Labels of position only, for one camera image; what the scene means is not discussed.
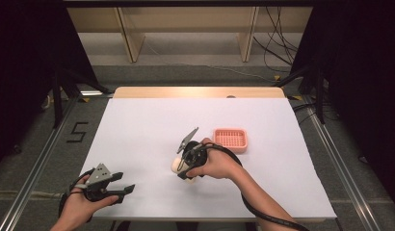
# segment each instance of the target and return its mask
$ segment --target white table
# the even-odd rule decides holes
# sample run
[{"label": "white table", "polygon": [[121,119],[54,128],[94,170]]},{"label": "white table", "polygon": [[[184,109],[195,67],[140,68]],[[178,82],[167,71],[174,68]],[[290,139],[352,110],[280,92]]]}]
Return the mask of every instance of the white table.
[{"label": "white table", "polygon": [[248,150],[239,158],[252,177],[296,219],[336,218],[316,175],[303,134],[286,98],[113,98],[82,171],[104,163],[136,184],[122,204],[94,214],[128,220],[253,221],[229,180],[205,176],[188,184],[171,172],[181,140],[215,128],[244,128]]}]

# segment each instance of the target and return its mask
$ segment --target pink basket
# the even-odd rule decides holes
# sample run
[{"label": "pink basket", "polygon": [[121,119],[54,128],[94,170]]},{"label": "pink basket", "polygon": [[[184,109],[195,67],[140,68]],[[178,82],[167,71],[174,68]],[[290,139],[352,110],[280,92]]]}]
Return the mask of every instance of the pink basket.
[{"label": "pink basket", "polygon": [[213,141],[230,151],[241,154],[248,148],[246,131],[239,128],[218,128],[213,132]]}]

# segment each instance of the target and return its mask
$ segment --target wire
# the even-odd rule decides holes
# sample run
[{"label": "wire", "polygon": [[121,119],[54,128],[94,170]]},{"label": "wire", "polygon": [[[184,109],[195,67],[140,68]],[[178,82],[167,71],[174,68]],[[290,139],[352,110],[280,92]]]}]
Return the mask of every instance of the wire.
[{"label": "wire", "polygon": [[315,115],[316,113],[312,113],[312,114],[310,114],[310,115],[308,115],[307,117],[305,117],[303,120],[301,120],[300,122],[299,122],[299,125],[301,125],[304,121],[306,121],[308,118],[310,118],[311,116],[313,116],[313,115]]},{"label": "wire", "polygon": [[[274,27],[274,31],[273,31],[273,33],[271,35],[270,35],[270,33],[267,33],[267,35],[270,37],[270,39],[269,39],[269,42],[268,42],[266,47],[269,46],[271,41],[274,41],[277,45],[283,47],[284,50],[285,50],[285,53],[286,53],[286,55],[288,57],[289,63],[290,63],[290,65],[292,65],[292,62],[294,61],[294,56],[291,54],[290,51],[297,52],[298,48],[295,45],[293,45],[292,43],[290,43],[284,37],[284,35],[282,33],[282,25],[281,25],[281,18],[280,18],[281,17],[281,7],[277,7],[277,21],[276,22],[273,20],[268,7],[266,7],[266,11],[267,11],[267,14],[269,15],[270,20],[272,21],[272,24],[273,24],[273,27]],[[282,44],[280,44],[279,42],[277,42],[274,39],[274,34],[277,34],[279,36]]]},{"label": "wire", "polygon": [[225,67],[218,67],[218,66],[213,66],[213,65],[194,65],[194,64],[182,64],[182,63],[170,63],[165,61],[164,59],[162,59],[162,55],[160,53],[158,53],[155,49],[153,49],[146,41],[144,41],[144,44],[156,55],[158,55],[159,59],[164,63],[164,64],[169,64],[169,65],[189,65],[189,66],[206,66],[209,68],[213,68],[213,69],[219,69],[219,70],[227,70],[227,71],[231,71],[237,74],[241,74],[241,75],[246,75],[246,76],[251,76],[251,77],[257,77],[260,78],[262,80],[265,80],[267,82],[271,82],[271,83],[277,83],[278,81],[274,81],[274,80],[269,80],[266,77],[263,77],[261,75],[255,75],[255,74],[248,74],[248,73],[244,73],[244,72],[240,72],[234,69],[230,69],[230,68],[225,68]]},{"label": "wire", "polygon": [[288,61],[284,60],[281,56],[279,56],[278,54],[276,54],[275,52],[271,51],[270,49],[268,49],[267,47],[265,47],[263,44],[261,44],[257,38],[253,37],[253,39],[267,52],[272,53],[274,56],[276,56],[277,58],[279,58],[281,61],[285,62],[286,64],[291,65]]},{"label": "wire", "polygon": [[302,104],[302,105],[293,107],[293,111],[294,111],[294,113],[296,113],[297,111],[302,110],[302,109],[305,109],[305,108],[308,108],[308,107],[310,107],[310,106],[315,106],[315,103]]}]

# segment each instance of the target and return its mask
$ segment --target black cable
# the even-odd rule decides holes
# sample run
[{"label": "black cable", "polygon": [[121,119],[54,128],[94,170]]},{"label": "black cable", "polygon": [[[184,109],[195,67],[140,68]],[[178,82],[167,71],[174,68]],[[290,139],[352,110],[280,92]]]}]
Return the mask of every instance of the black cable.
[{"label": "black cable", "polygon": [[[275,30],[273,31],[273,35],[276,33],[276,30],[277,30],[277,27],[275,27]],[[277,69],[273,69],[273,68],[271,68],[271,67],[269,67],[268,65],[267,65],[267,62],[266,62],[266,54],[267,54],[267,52],[269,51],[269,52],[271,52],[269,49],[268,49],[268,47],[269,47],[269,45],[270,45],[270,42],[271,42],[272,40],[271,39],[269,39],[269,41],[267,42],[267,45],[266,46],[263,46],[260,42],[258,42],[258,40],[257,40],[257,42],[261,45],[261,47],[263,47],[263,49],[264,49],[264,54],[263,54],[263,59],[264,59],[264,64],[269,68],[269,69],[271,69],[271,70],[273,70],[273,71],[279,71],[279,72],[289,72],[289,71],[284,71],[284,70],[277,70]],[[287,62],[287,61],[285,61],[284,59],[282,59],[281,57],[278,57],[279,59],[281,59],[281,60],[283,60],[285,63],[287,63],[287,64],[289,64],[289,65],[292,65],[292,64],[290,64],[289,62]]]},{"label": "black cable", "polygon": [[[200,151],[200,150],[207,150],[207,149],[210,149],[210,148],[217,149],[217,150],[220,150],[220,151],[224,152],[229,157],[231,157],[231,159],[233,159],[237,164],[239,164],[241,167],[243,166],[242,163],[240,162],[239,158],[232,151],[230,151],[229,149],[227,149],[227,148],[225,148],[223,146],[217,145],[217,144],[215,144],[213,142],[209,142],[209,143],[204,144],[203,147],[198,149],[198,151]],[[304,226],[302,226],[302,225],[300,225],[300,224],[298,224],[296,222],[292,222],[292,221],[281,219],[281,218],[275,218],[275,217],[272,217],[270,215],[264,214],[264,213],[262,213],[262,212],[260,212],[260,211],[258,211],[256,209],[254,209],[249,204],[249,202],[245,199],[245,197],[243,195],[242,195],[242,199],[243,199],[243,203],[246,205],[246,208],[248,208],[248,210],[250,212],[252,212],[258,218],[262,218],[262,219],[267,220],[269,222],[276,223],[276,224],[279,224],[279,225],[282,225],[282,226],[285,226],[285,227],[289,227],[289,228],[292,228],[292,229],[296,229],[296,230],[300,230],[300,231],[308,231],[307,228],[305,228]]]},{"label": "black cable", "polygon": [[279,56],[277,53],[271,51],[269,48],[265,47],[263,44],[261,44],[257,38],[253,37],[253,39],[267,52],[272,53],[272,55],[276,56],[278,59],[280,59],[281,61],[285,62],[286,64],[291,65],[288,61],[284,60],[281,56]]},{"label": "black cable", "polygon": [[296,113],[297,111],[308,108],[310,106],[315,106],[315,103],[307,103],[307,104],[295,106],[295,107],[293,107],[293,111],[294,111],[294,113]]},{"label": "black cable", "polygon": [[315,115],[315,112],[312,113],[312,114],[310,114],[310,115],[308,115],[308,116],[305,117],[303,120],[301,120],[301,121],[299,122],[299,125],[301,125],[304,121],[306,121],[308,118],[310,118],[310,117],[313,116],[313,115]]},{"label": "black cable", "polygon": [[[278,44],[278,45],[280,45],[280,46],[282,46],[282,47],[284,48],[285,53],[286,53],[286,55],[287,55],[287,57],[288,57],[290,63],[292,63],[292,61],[294,60],[294,57],[293,57],[293,55],[290,53],[290,49],[291,49],[291,48],[287,45],[287,43],[288,43],[289,45],[291,45],[292,47],[294,47],[295,49],[298,49],[298,48],[297,48],[296,46],[294,46],[293,44],[291,44],[291,43],[284,37],[284,35],[282,34],[282,25],[281,25],[281,19],[280,19],[280,17],[281,17],[281,7],[277,7],[277,21],[276,21],[276,22],[273,20],[271,14],[270,14],[270,12],[269,12],[268,7],[266,7],[266,11],[267,11],[267,14],[268,14],[269,17],[270,17],[270,20],[272,21],[273,27],[275,28],[274,31],[273,31],[273,34],[272,34],[271,36],[270,36],[270,34],[268,34],[268,35],[269,35],[269,37],[270,37],[271,40],[273,40],[276,44]],[[278,35],[279,38],[281,39],[281,42],[283,43],[283,45],[279,44],[278,42],[276,42],[276,41],[274,40],[274,34],[275,34],[275,33],[277,33],[277,35]]]}]

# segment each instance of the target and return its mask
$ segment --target human hand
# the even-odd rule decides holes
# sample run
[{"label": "human hand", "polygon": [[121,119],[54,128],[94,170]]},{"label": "human hand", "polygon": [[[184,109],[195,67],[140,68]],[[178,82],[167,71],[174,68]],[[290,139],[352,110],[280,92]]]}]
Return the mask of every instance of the human hand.
[{"label": "human hand", "polygon": [[[205,138],[201,143],[206,144],[212,142],[210,139]],[[224,152],[209,148],[207,149],[207,161],[202,167],[196,167],[189,170],[186,175],[188,177],[196,177],[198,175],[208,175],[217,179],[231,178],[233,172],[237,168],[242,168],[231,157]]]},{"label": "human hand", "polygon": [[[89,178],[90,176],[86,175],[77,184],[84,184]],[[118,199],[117,195],[112,195],[102,200],[91,202],[82,194],[81,189],[74,188],[66,200],[59,220],[52,227],[51,231],[74,230],[86,223],[97,210],[114,204]]]}]

